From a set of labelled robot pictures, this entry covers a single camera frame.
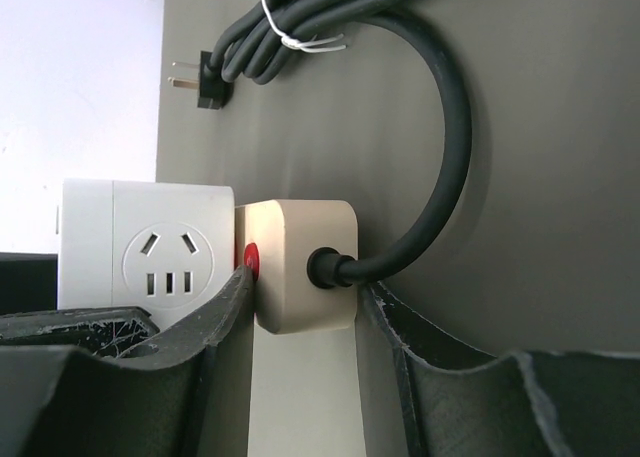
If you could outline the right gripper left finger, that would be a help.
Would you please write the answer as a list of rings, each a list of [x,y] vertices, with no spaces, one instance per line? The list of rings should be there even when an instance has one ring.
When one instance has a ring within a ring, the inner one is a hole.
[[[165,330],[139,308],[1,319],[5,456],[244,456],[251,271]]]

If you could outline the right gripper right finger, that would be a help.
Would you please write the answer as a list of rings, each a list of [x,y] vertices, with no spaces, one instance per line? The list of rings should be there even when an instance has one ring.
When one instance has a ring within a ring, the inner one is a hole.
[[[380,283],[359,291],[359,390],[370,456],[635,456],[639,358],[493,356]]]

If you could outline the white cube socket adapter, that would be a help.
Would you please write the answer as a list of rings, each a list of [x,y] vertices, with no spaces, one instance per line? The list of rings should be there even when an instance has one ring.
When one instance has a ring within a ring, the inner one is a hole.
[[[235,268],[227,186],[67,179],[59,231],[60,310],[140,307],[166,329]]]

